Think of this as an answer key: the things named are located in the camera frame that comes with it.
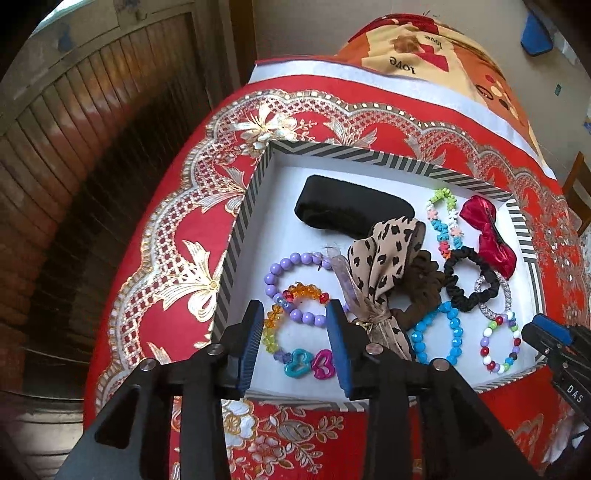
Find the orange blanket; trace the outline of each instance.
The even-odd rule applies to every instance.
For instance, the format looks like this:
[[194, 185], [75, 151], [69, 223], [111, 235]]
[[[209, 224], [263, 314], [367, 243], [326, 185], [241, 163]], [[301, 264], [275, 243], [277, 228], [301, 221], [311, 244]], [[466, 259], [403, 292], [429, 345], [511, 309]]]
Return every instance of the orange blanket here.
[[544, 162], [525, 111], [501, 69], [484, 48], [452, 27], [421, 15], [387, 15], [357, 32], [336, 58], [455, 90], [509, 122]]

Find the blue bead bracelet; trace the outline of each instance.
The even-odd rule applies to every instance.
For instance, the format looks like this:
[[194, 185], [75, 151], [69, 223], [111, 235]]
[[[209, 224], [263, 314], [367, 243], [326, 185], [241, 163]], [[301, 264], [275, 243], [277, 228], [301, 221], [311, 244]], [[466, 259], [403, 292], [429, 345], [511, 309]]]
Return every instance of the blue bead bracelet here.
[[460, 347], [462, 345], [462, 335], [464, 335], [464, 329], [460, 326], [461, 322], [457, 317], [459, 310], [452, 307], [452, 303], [450, 301], [443, 302], [435, 310], [427, 313], [425, 318], [414, 326], [414, 332], [410, 339], [413, 343], [414, 351], [417, 354], [417, 361], [422, 364], [429, 363], [427, 354], [425, 353], [427, 345], [425, 345], [425, 342], [423, 341], [423, 333], [425, 330], [427, 330], [427, 327], [433, 323], [433, 319], [438, 313], [445, 313], [447, 319], [449, 320], [449, 328], [452, 329], [453, 337], [452, 348], [449, 350], [449, 355], [446, 357], [446, 360], [452, 365], [456, 365], [457, 357], [462, 354], [462, 349]]

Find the red tablecloth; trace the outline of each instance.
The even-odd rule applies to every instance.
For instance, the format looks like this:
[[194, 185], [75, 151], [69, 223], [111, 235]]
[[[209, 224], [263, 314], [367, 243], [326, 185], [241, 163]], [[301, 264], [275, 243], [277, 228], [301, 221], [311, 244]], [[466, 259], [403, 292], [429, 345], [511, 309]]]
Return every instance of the red tablecloth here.
[[[342, 135], [335, 134], [335, 122]], [[320, 76], [270, 79], [236, 92], [196, 129], [148, 205], [105, 309], [87, 382], [87, 425], [141, 359], [179, 361], [209, 341], [216, 267], [266, 142], [332, 138], [354, 144], [369, 134], [375, 136], [372, 149], [409, 157], [419, 153], [425, 161], [440, 161], [445, 153], [445, 167], [513, 192], [538, 254], [547, 314], [560, 322], [589, 324], [579, 240], [566, 201], [557, 182], [523, 150], [455, 110], [361, 83]], [[482, 395], [536, 468], [566, 410], [549, 379], [543, 368]], [[234, 478], [360, 475], [364, 413], [250, 401], [227, 402], [223, 409]], [[179, 421], [176, 402], [172, 478], [178, 478]], [[414, 445], [420, 471], [416, 438]]]

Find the metal screw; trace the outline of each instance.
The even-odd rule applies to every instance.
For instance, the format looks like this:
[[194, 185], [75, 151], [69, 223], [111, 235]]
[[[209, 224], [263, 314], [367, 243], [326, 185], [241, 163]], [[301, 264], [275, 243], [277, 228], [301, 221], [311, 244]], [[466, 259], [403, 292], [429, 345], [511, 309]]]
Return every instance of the metal screw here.
[[224, 347], [221, 343], [212, 343], [207, 347], [208, 355], [221, 355], [224, 352]]
[[153, 358], [147, 358], [145, 360], [142, 360], [142, 362], [139, 365], [139, 368], [141, 370], [143, 370], [144, 372], [149, 372], [155, 366], [156, 366], [156, 360], [154, 360]]
[[384, 351], [384, 347], [379, 343], [368, 343], [365, 345], [365, 351], [370, 355], [379, 355]]
[[449, 362], [444, 358], [436, 358], [433, 361], [433, 366], [435, 367], [435, 370], [438, 370], [440, 372], [449, 370]]

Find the wooden chair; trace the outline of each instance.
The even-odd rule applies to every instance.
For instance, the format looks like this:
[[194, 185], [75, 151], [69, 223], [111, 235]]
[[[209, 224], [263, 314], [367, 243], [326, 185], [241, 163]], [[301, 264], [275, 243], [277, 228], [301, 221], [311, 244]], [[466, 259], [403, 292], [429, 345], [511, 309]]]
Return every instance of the wooden chair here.
[[584, 155], [579, 152], [562, 188], [566, 202], [574, 213], [573, 223], [576, 223], [576, 217], [580, 219], [580, 225], [575, 224], [579, 236], [591, 223], [591, 170], [584, 160]]

